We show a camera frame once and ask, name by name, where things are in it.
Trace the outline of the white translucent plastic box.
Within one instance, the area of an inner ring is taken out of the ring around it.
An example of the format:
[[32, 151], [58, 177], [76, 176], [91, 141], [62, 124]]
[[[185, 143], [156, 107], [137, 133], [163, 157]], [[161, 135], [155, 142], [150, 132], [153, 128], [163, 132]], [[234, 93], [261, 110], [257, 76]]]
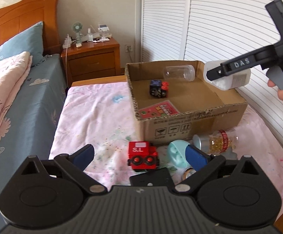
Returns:
[[207, 72], [215, 67], [218, 67], [222, 62], [224, 62], [224, 60], [209, 61], [205, 63], [203, 77], [207, 83], [223, 91], [239, 88], [249, 83], [251, 76], [250, 69], [242, 70], [241, 72], [237, 72], [235, 74], [210, 81], [207, 78]]

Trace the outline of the clear plastic jar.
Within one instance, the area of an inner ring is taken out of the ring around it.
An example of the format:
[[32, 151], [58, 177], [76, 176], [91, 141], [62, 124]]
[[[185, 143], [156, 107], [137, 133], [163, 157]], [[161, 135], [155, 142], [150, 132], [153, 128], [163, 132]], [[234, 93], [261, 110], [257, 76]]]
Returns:
[[180, 80], [191, 82], [195, 79], [195, 68], [192, 65], [167, 66], [164, 68], [165, 80]]

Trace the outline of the pink card box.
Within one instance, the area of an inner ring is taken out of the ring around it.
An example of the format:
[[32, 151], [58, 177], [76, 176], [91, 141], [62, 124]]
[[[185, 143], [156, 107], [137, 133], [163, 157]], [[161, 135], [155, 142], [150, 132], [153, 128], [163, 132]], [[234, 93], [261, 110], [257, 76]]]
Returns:
[[138, 112], [142, 119], [165, 117], [180, 113], [170, 100], [165, 100], [160, 103], [142, 108]]

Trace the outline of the grey elephant toy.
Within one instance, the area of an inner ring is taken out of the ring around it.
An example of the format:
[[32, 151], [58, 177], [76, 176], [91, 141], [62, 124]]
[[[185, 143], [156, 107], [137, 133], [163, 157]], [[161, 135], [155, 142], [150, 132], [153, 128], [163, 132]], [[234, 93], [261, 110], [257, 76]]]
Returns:
[[227, 160], [237, 160], [238, 159], [238, 155], [235, 152], [233, 152], [231, 147], [222, 153], [215, 154], [215, 156], [223, 156]]

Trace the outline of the jar with gold contents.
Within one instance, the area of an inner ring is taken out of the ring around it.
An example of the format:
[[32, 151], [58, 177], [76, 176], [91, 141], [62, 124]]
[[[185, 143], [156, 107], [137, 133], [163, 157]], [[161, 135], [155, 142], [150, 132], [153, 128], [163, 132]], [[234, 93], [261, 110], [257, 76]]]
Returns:
[[195, 134], [193, 145], [208, 155], [220, 155], [236, 148], [239, 137], [234, 129], [216, 130], [212, 133]]

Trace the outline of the mint green oval case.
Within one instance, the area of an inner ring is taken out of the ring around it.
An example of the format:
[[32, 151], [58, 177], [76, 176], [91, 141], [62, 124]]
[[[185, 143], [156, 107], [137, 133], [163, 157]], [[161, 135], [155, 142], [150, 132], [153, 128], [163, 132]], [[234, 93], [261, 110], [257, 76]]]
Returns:
[[184, 140], [175, 140], [168, 145], [168, 157], [170, 162], [177, 168], [188, 168], [190, 166], [185, 157], [185, 150], [189, 144]]

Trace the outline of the black flat rectangular case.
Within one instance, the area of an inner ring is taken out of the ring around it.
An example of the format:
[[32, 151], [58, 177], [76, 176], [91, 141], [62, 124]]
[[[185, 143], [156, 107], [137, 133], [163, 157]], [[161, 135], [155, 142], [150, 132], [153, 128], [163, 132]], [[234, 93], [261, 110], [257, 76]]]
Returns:
[[134, 175], [129, 180], [131, 186], [166, 186], [169, 189], [175, 186], [168, 168], [160, 168]]

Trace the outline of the blue-grey bed sheet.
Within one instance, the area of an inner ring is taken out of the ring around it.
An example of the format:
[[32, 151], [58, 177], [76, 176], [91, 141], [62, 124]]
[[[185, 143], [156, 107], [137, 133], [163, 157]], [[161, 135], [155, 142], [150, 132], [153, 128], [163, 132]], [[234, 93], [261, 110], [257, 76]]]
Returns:
[[0, 129], [0, 193], [29, 155], [49, 157], [66, 87], [58, 54], [31, 68]]

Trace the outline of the black blue toy cube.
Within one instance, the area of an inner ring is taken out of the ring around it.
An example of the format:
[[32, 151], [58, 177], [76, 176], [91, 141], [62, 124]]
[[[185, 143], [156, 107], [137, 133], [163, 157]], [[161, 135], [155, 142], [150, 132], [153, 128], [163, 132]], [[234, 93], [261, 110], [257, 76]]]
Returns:
[[169, 83], [162, 80], [151, 80], [149, 94], [156, 98], [166, 98], [168, 95]]

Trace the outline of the wooden nightstand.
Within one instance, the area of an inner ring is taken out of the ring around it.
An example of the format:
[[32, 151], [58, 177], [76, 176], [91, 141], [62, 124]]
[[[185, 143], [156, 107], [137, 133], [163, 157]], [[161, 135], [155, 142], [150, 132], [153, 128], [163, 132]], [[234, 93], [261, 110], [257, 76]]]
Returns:
[[61, 53], [67, 85], [82, 80], [121, 75], [120, 44], [114, 39], [107, 42], [74, 44]]

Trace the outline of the pink quilt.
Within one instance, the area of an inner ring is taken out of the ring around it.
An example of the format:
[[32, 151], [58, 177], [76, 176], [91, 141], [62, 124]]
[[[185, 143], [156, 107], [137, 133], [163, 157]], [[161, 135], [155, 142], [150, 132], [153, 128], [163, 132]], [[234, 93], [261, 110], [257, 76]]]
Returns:
[[24, 51], [0, 61], [0, 127], [30, 72], [32, 59], [33, 56]]

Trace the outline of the white power strip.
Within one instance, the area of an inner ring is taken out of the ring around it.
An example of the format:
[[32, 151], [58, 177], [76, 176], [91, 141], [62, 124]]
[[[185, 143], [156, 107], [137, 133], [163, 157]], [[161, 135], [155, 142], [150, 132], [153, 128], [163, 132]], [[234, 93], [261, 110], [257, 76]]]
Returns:
[[71, 37], [69, 36], [69, 34], [67, 34], [65, 40], [64, 40], [64, 43], [62, 45], [62, 48], [63, 49], [68, 49], [71, 47], [71, 44], [72, 44], [72, 39]]

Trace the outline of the blue pillow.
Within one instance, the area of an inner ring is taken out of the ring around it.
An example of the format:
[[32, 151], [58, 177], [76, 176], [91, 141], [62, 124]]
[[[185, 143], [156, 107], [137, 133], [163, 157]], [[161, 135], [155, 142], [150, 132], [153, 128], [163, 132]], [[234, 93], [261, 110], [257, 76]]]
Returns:
[[43, 22], [40, 21], [15, 35], [0, 46], [0, 61], [27, 51], [33, 56], [32, 65], [44, 60]]

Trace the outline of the small green desk fan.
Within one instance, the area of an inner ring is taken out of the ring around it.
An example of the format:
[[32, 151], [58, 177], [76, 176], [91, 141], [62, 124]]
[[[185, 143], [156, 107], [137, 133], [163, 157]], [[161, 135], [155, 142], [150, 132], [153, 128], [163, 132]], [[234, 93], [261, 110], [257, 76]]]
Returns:
[[82, 28], [83, 28], [83, 25], [80, 22], [76, 22], [72, 25], [72, 31], [76, 34], [75, 46], [77, 48], [82, 47], [82, 37], [81, 37]]

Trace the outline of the wall power socket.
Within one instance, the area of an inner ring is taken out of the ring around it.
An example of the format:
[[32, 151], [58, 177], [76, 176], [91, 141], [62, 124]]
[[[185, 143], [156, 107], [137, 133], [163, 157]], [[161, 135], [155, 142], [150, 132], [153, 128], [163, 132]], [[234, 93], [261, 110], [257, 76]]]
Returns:
[[133, 46], [131, 44], [126, 44], [125, 45], [125, 52], [132, 52], [133, 51]]

